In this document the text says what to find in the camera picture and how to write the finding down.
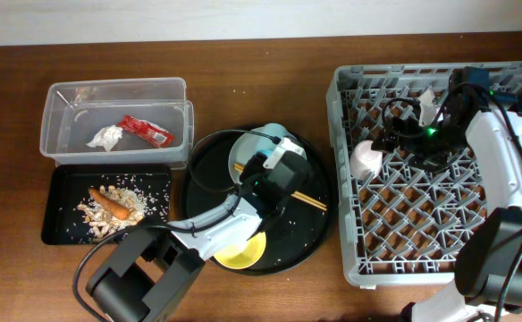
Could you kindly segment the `light blue plastic cup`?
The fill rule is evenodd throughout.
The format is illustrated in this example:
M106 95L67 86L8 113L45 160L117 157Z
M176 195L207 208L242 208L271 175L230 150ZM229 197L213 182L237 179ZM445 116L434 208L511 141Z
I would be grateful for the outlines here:
M267 123L262 127L259 127L257 131L270 135L272 137L277 137L279 139L282 139L284 137L292 137L292 134L283 125L279 123Z

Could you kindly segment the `pink plastic cup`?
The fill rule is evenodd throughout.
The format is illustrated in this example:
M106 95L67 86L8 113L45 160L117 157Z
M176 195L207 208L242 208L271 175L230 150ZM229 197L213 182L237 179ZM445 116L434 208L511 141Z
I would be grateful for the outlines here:
M376 177L383 164L383 153L372 149L371 140L363 140L357 144L349 157L351 175L364 181L369 175Z

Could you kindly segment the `yellow plastic bowl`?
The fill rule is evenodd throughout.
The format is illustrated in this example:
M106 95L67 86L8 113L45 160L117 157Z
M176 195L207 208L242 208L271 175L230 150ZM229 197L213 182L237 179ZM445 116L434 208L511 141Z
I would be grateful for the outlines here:
M214 259L229 269L245 269L256 264L263 256L266 248L266 234L257 233L249 240L230 245L216 254Z

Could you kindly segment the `red snack wrapper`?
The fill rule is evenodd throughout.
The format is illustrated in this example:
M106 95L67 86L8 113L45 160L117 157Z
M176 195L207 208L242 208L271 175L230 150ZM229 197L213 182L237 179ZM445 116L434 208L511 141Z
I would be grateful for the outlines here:
M167 148L174 140L174 136L166 129L128 114L122 118L118 126L137 135L155 148Z

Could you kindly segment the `orange carrot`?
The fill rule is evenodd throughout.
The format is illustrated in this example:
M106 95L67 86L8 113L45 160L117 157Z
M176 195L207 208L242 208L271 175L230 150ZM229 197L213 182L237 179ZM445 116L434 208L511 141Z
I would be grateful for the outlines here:
M90 197L98 203L104 210L108 211L112 216L119 220L126 220L130 217L131 212L121 204L109 199L106 195L100 191L89 188L88 194Z

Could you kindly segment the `white tissue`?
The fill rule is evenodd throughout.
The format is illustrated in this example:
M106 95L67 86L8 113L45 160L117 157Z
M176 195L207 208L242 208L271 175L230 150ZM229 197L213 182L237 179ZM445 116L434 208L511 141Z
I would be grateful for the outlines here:
M110 152L122 138L123 128L111 125L102 128L94 138L87 143L90 148L102 147L106 152Z

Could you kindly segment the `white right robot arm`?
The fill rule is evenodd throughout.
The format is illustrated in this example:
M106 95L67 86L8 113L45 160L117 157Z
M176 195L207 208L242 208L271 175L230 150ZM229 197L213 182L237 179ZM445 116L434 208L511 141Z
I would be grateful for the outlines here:
M435 115L403 98L419 118L382 119L372 148L411 153L411 166L437 173L470 148L482 177L487 218L459 251L454 278L425 301L411 302L403 321L498 321L522 313L522 99L492 88L489 71L465 67L449 77Z

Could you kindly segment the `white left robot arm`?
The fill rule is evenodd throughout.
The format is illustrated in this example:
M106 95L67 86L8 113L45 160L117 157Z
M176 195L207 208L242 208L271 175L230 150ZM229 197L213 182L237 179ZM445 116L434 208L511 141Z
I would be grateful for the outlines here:
M86 284L90 306L79 305L98 321L165 321L220 250L247 242L282 216L291 195L312 175L301 140L268 138L270 153L257 152L224 202L182 221L142 223L105 237L79 263L77 283L88 261L104 245L120 244Z

